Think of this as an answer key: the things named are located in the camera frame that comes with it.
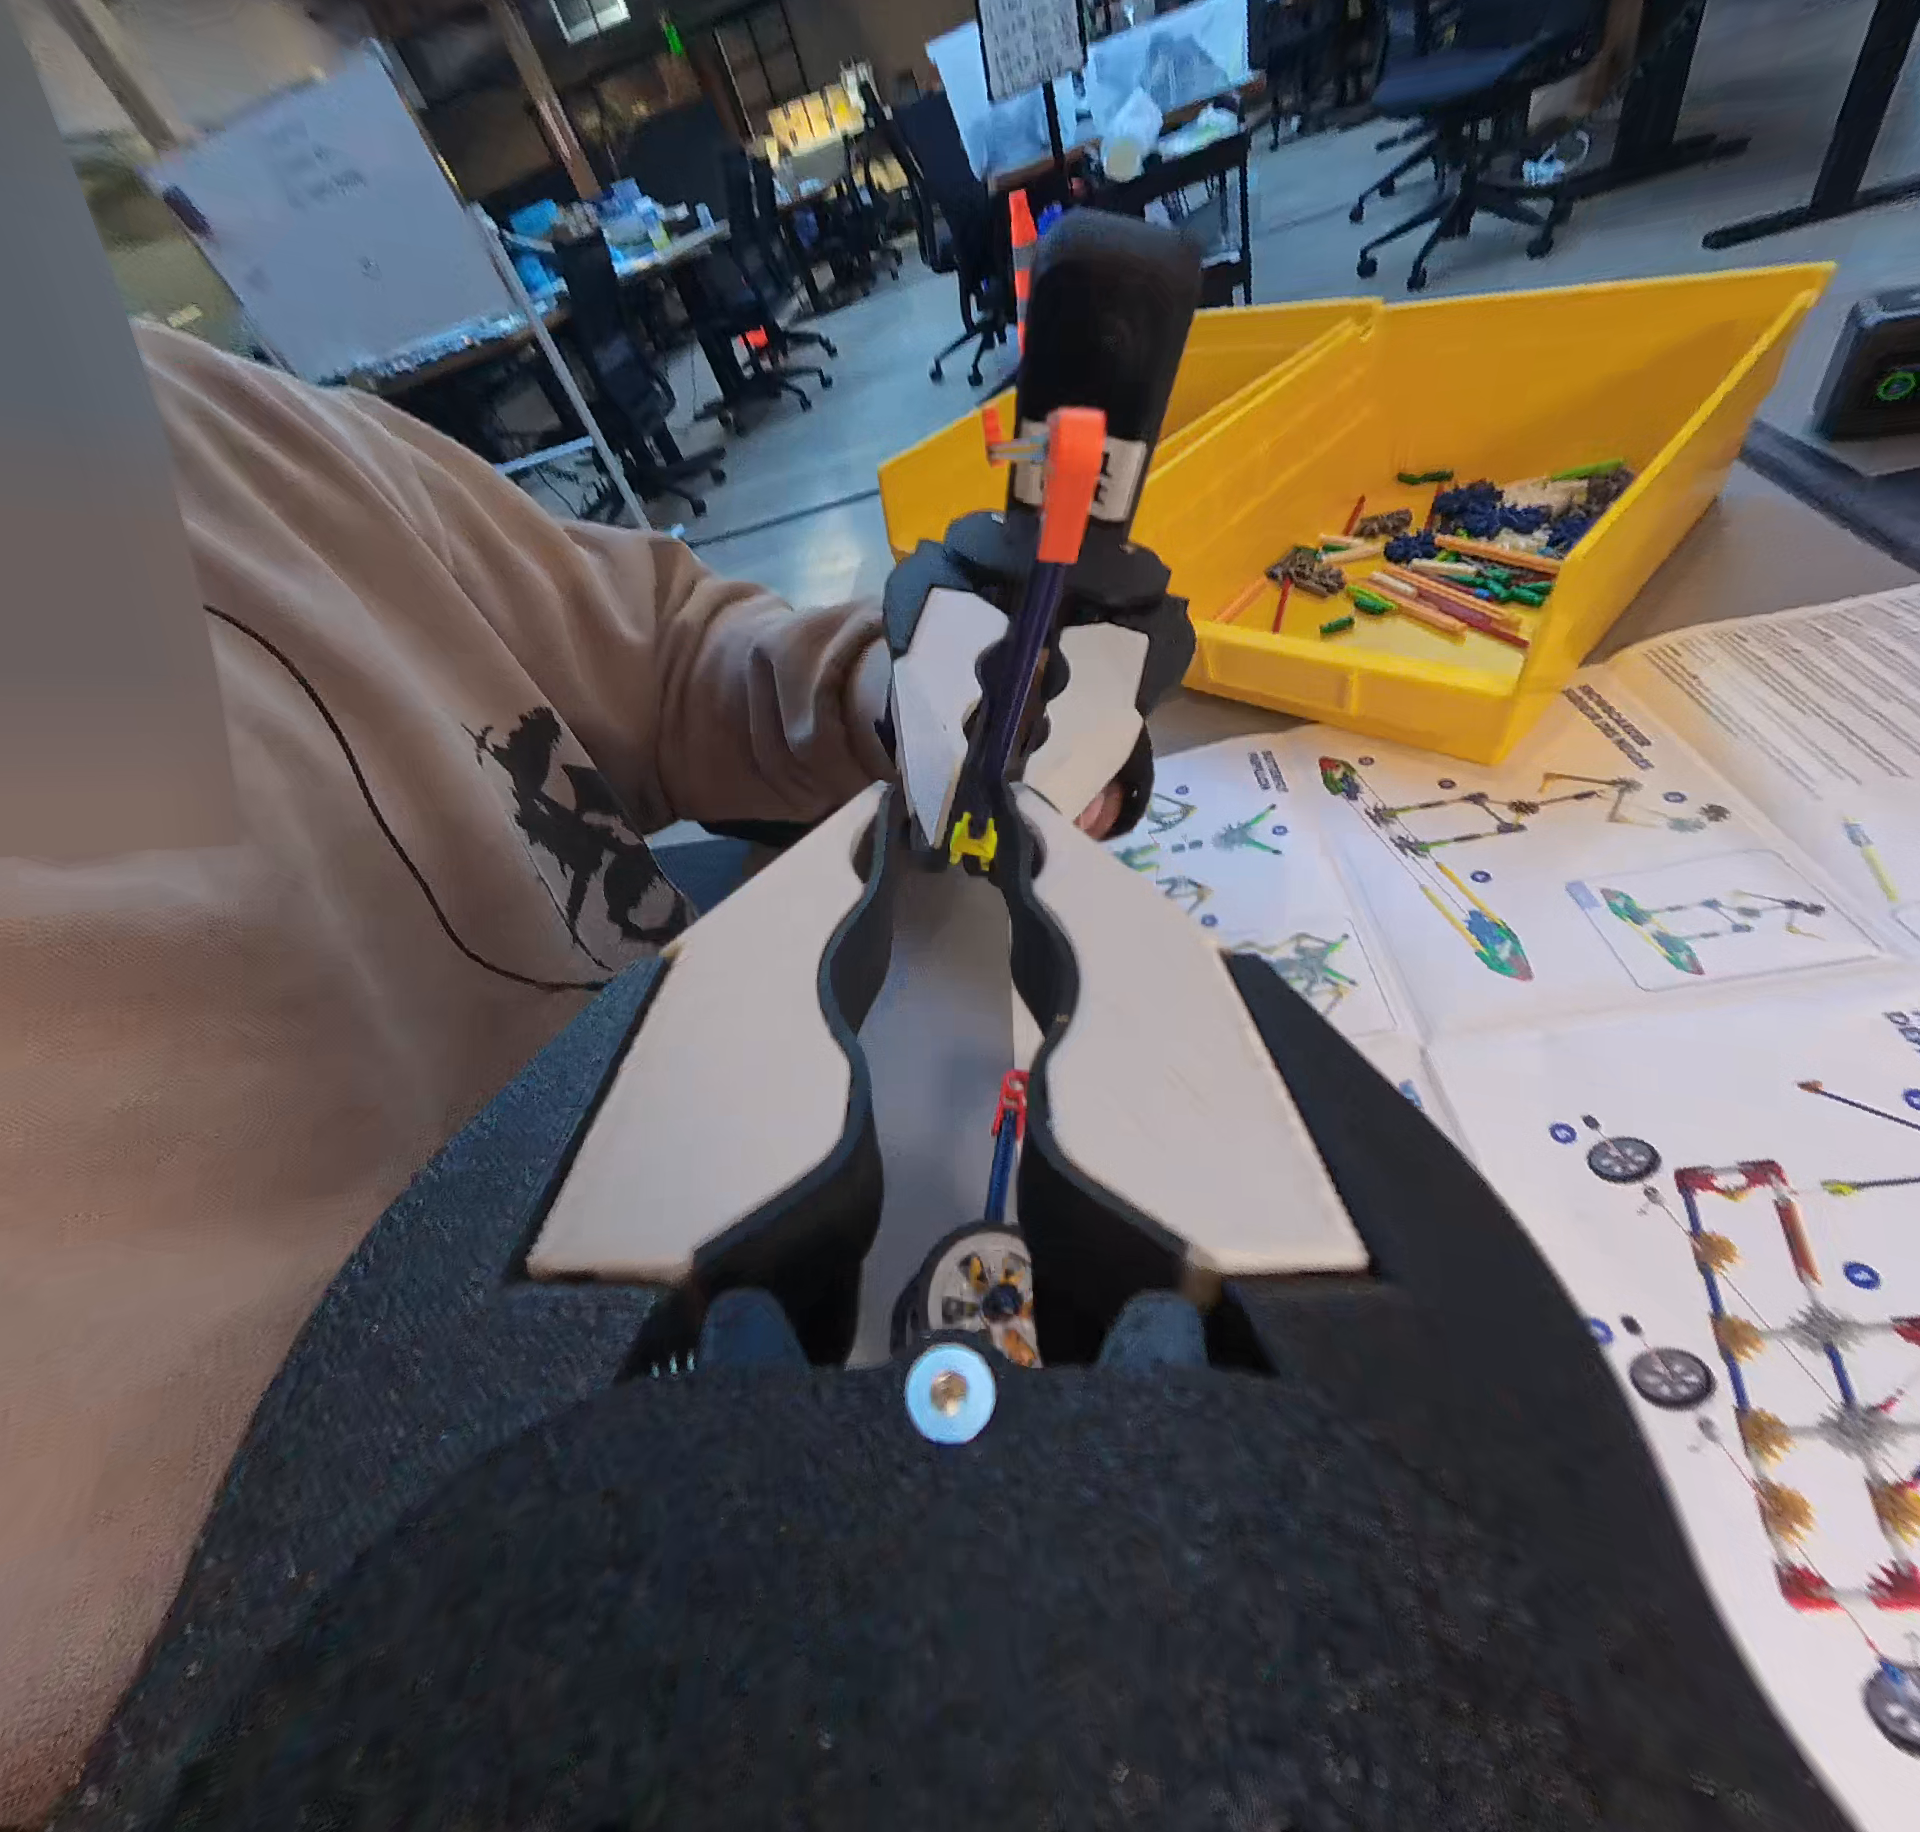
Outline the small black display box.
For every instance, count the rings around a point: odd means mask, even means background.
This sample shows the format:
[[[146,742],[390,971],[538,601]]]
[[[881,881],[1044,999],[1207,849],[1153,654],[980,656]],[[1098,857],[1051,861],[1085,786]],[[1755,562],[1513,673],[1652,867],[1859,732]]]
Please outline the small black display box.
[[[1914,437],[1920,434],[1920,291],[1876,291],[1848,306],[1822,381],[1807,403],[1819,437]]]

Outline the colourful rod and connector model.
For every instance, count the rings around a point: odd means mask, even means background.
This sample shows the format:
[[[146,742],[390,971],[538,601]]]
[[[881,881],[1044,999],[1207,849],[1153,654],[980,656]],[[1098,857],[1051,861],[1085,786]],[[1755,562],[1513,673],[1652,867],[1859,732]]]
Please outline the colourful rod and connector model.
[[[1020,1154],[1030,1154],[1030,1071],[1006,1071],[1006,1100],[998,1100],[998,1157],[984,1157],[984,1206],[980,1206],[980,1223],[1020,1223],[1014,1217]]]

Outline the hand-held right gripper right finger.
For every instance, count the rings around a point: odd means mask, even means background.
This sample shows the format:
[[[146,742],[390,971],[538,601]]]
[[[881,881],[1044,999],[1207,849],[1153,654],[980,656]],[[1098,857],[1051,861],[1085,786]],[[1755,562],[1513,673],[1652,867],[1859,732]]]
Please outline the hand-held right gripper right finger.
[[[1044,1361],[1089,1361],[1135,1296],[1362,1280],[1362,1231],[1231,958],[1051,798],[1014,798],[1020,1236]]]

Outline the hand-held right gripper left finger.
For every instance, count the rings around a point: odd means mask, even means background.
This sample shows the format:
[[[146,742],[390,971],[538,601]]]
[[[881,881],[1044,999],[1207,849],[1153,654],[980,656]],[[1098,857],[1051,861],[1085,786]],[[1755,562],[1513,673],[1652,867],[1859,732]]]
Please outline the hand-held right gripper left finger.
[[[529,1287],[659,1296],[640,1358],[694,1349],[724,1296],[769,1296],[809,1361],[851,1358],[893,867],[893,792],[864,792],[669,947],[529,1231]]]

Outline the white plastic cover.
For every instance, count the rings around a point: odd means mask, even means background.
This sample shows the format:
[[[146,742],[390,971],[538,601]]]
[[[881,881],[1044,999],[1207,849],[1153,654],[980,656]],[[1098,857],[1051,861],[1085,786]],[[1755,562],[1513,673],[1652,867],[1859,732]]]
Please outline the white plastic cover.
[[[980,23],[926,39],[926,66],[949,88],[980,181],[1051,156],[1044,98],[984,105]],[[1185,0],[1153,23],[1098,39],[1089,69],[1062,69],[1051,98],[1062,149],[1085,149],[1105,138],[1129,98],[1153,98],[1161,116],[1175,116],[1236,88],[1254,88],[1254,0]]]

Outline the black toy wheel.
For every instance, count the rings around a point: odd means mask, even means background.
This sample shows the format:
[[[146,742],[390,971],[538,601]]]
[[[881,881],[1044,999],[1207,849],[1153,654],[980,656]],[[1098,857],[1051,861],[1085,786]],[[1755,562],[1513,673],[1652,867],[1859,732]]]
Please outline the black toy wheel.
[[[980,1343],[1020,1374],[1044,1374],[1036,1254],[1020,1223],[949,1231],[901,1296],[907,1343]]]

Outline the black standing desk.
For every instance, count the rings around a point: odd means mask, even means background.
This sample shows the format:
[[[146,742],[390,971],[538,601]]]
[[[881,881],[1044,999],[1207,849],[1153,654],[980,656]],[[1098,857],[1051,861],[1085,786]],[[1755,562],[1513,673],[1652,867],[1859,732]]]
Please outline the black standing desk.
[[[1682,271],[1682,268],[1830,256],[1866,291],[1914,281],[1920,256],[1914,207],[1848,212],[1736,253],[1697,247],[1728,220],[1798,212],[1807,197],[1866,23],[1876,0],[1709,0],[1679,134],[1736,134],[1748,149],[1583,207],[1563,247],[1563,268]]]

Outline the pile of toy rods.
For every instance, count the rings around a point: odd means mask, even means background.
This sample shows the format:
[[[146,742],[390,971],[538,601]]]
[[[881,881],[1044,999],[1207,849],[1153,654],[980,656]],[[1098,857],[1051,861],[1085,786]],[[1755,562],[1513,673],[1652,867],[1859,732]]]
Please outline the pile of toy rods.
[[[1301,532],[1212,601],[1221,623],[1344,640],[1362,623],[1425,623],[1434,640],[1530,654],[1563,594],[1563,562],[1634,483],[1632,461],[1553,475],[1401,471],[1414,512],[1344,512],[1340,532]]]

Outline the black office chair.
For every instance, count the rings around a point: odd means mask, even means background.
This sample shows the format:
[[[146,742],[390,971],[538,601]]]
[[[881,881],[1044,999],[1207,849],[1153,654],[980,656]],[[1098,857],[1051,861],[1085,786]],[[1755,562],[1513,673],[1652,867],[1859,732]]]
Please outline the black office chair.
[[[799,356],[841,361],[841,342],[788,320],[788,271],[778,256],[778,229],[761,220],[748,149],[724,156],[724,197],[725,197],[725,239],[692,268],[683,306],[711,368],[711,403],[694,418],[748,434],[748,418],[761,409],[782,403],[816,409],[809,376],[829,393],[829,368]]]
[[[724,483],[724,449],[683,452],[669,418],[677,418],[677,381],[647,356],[647,327],[624,315],[621,298],[621,268],[599,220],[556,220],[547,256],[563,271],[563,327],[570,327],[570,361],[583,361],[583,393],[586,418],[607,434],[607,449],[621,452],[624,483],[640,502],[683,502],[692,518],[705,518],[705,483]]]
[[[1493,181],[1530,167],[1530,105],[1572,79],[1609,39],[1609,0],[1454,0],[1454,30],[1434,52],[1401,52],[1379,79],[1379,116],[1414,116],[1425,138],[1414,167],[1434,167],[1434,207],[1354,253],[1354,281],[1379,271],[1379,253],[1425,239],[1414,291],[1425,291],[1434,247],[1472,239],[1472,220],[1530,229],[1530,256],[1553,256],[1564,229],[1563,181]]]
[[[949,98],[919,98],[882,108],[882,149],[907,174],[919,253],[929,271],[953,281],[953,306],[965,306],[965,338],[929,356],[929,381],[949,376],[949,356],[973,342],[973,393],[980,393],[984,356],[1014,356],[1014,320],[1020,320],[1006,212],[965,156]]]

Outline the large white board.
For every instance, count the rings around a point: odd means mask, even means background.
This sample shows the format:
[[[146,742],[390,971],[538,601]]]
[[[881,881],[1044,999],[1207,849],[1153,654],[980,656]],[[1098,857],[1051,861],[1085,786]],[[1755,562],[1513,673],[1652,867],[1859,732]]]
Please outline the large white board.
[[[141,167],[303,381],[506,320],[517,298],[373,45]]]

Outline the blue rods with orange connector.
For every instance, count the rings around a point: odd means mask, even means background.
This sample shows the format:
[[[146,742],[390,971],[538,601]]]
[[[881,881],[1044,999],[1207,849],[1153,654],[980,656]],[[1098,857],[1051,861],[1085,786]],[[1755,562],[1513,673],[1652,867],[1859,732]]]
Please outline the blue rods with orange connector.
[[[984,654],[998,673],[980,693],[980,732],[953,768],[949,867],[973,867],[973,881],[998,867],[998,805],[1014,786],[1014,751],[1030,736],[1030,696],[1055,632],[1062,572],[1085,562],[1085,544],[1089,544],[1089,502],[1105,475],[1105,418],[1055,409],[1036,437],[998,437],[984,452],[1044,471],[1044,528],[1036,528],[1036,572],[1020,585],[1014,632]]]

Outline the person's left forearm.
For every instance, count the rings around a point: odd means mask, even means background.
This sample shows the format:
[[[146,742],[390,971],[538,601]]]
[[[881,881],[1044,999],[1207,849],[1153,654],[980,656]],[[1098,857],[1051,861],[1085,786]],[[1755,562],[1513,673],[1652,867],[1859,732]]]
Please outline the person's left forearm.
[[[529,987],[677,938],[677,823],[882,786],[881,601],[788,608],[563,528],[444,434],[130,320],[199,547],[251,881]]]

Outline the yellow plastic bin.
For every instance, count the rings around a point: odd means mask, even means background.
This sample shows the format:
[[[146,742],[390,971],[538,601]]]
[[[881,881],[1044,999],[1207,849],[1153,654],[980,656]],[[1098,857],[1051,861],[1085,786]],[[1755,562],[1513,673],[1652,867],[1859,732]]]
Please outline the yellow plastic bin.
[[[1195,640],[1185,693],[1493,768],[1727,491],[1822,281],[1830,256],[1333,306],[1144,475],[1135,544]],[[1325,632],[1333,601],[1267,601],[1259,572],[1354,502],[1425,518],[1414,471],[1513,483],[1583,461],[1623,461],[1632,491],[1564,547],[1542,608],[1520,608],[1520,654],[1416,621]]]
[[[1171,393],[1153,475],[1175,471],[1221,418],[1301,361],[1333,356],[1340,338],[1375,327],[1379,298],[1301,298],[1301,306],[1207,306],[1188,315],[1188,342]],[[1006,471],[984,461],[984,420],[1014,434],[1014,381],[953,418],[949,434],[881,461],[882,547],[907,556],[939,544],[949,518],[1006,512]]]

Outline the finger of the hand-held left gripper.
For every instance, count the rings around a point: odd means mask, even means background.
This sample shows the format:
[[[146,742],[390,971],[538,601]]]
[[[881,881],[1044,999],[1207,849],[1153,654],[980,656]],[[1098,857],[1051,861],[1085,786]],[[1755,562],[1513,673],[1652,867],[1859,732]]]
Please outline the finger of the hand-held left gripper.
[[[893,656],[893,768],[907,812],[984,812],[984,792],[965,805],[965,761],[984,732],[984,682],[980,666],[1014,632],[1014,608],[998,608],[973,585],[926,585],[907,654]]]
[[[1153,805],[1153,736],[1144,736],[1144,656],[1153,632],[1085,621],[1055,632],[1055,693],[1044,696],[1044,742],[1020,768],[1020,823],[1085,823],[1105,805],[1105,827],[1135,827]]]

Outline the black desk mat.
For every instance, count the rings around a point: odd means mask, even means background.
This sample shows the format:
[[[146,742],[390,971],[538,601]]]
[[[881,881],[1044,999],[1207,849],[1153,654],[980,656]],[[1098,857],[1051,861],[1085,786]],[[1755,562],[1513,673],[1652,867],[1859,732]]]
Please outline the black desk mat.
[[[1736,461],[1770,475],[1778,491],[1798,491],[1804,512],[1819,512],[1822,528],[1920,572],[1920,471],[1859,471],[1778,420],[1748,420]]]

